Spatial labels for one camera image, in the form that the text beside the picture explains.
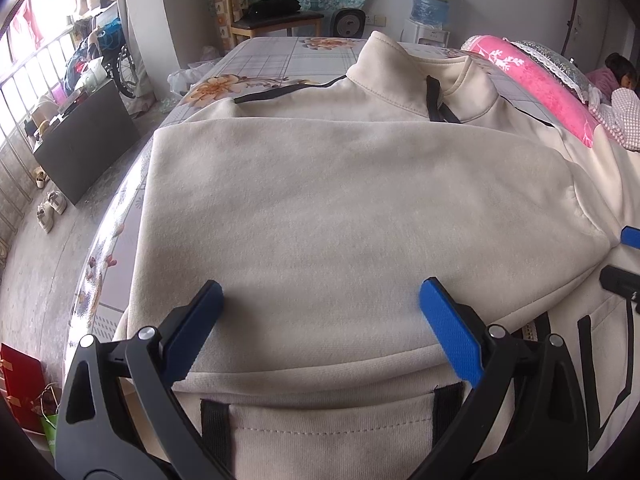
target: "bed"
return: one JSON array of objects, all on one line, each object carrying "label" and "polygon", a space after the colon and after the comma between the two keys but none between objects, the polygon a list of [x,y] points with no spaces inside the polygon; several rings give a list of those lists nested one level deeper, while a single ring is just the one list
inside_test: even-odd
[{"label": "bed", "polygon": [[[341,38],[255,38],[235,47],[180,101],[161,126],[179,124],[201,108],[225,97],[261,92],[290,84],[324,84],[356,62],[366,40]],[[405,43],[412,56],[446,58],[467,52]],[[559,121],[521,85],[488,60],[478,58],[498,92],[516,108],[542,121]],[[130,168],[92,241],[72,300],[65,373],[80,338],[94,334],[110,341],[129,304],[138,232],[153,139]]]}]

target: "sweatshirt collar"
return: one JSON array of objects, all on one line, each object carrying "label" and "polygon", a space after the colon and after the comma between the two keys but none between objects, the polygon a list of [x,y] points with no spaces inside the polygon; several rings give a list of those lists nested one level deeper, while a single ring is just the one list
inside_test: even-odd
[{"label": "sweatshirt collar", "polygon": [[374,31],[347,70],[347,77],[382,100],[429,117],[427,76],[440,81],[444,101],[462,123],[485,114],[499,97],[495,85],[471,57],[422,59],[410,56],[384,34]]}]

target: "shoe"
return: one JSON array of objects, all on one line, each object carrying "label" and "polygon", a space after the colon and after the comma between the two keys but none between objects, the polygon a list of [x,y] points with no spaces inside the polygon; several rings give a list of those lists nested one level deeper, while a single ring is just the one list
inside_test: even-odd
[{"label": "shoe", "polygon": [[36,178],[36,186],[38,186],[39,189],[43,189],[45,184],[49,181],[49,177],[42,169],[42,166],[38,166],[33,170],[33,176]]},{"label": "shoe", "polygon": [[53,211],[62,215],[66,209],[66,198],[59,191],[49,191],[47,194],[47,203],[53,208]]},{"label": "shoe", "polygon": [[53,227],[53,208],[49,202],[43,202],[36,209],[36,216],[38,217],[38,223],[40,227],[44,229],[44,232],[48,233]]}]

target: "wooden chair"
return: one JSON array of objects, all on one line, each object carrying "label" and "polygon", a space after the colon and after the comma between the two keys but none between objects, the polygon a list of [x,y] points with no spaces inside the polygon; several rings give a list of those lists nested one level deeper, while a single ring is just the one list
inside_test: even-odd
[{"label": "wooden chair", "polygon": [[287,36],[291,36],[292,27],[309,24],[316,26],[316,36],[320,36],[322,18],[324,18],[324,14],[320,12],[299,10],[298,12],[276,18],[264,18],[260,20],[241,18],[237,22],[234,22],[231,0],[226,0],[226,22],[229,24],[229,40],[232,47],[238,44],[236,36],[255,38],[265,32],[273,32],[274,30],[282,30],[283,28],[287,29]]}]

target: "plastic bag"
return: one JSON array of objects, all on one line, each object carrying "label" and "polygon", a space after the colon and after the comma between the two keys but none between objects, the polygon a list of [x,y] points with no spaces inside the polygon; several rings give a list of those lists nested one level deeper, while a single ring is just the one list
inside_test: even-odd
[{"label": "plastic bag", "polygon": [[220,53],[214,46],[205,45],[202,47],[200,61],[215,61],[217,59],[220,59]]},{"label": "plastic bag", "polygon": [[169,90],[179,96],[186,95],[191,86],[211,72],[211,69],[215,67],[215,65],[215,61],[203,61],[190,64],[189,66],[191,68],[178,70],[177,72],[169,74],[166,78],[166,81],[169,83]]},{"label": "plastic bag", "polygon": [[102,66],[102,57],[97,57],[84,66],[74,89],[85,87],[87,91],[92,92],[105,79],[107,79],[107,72]]}]

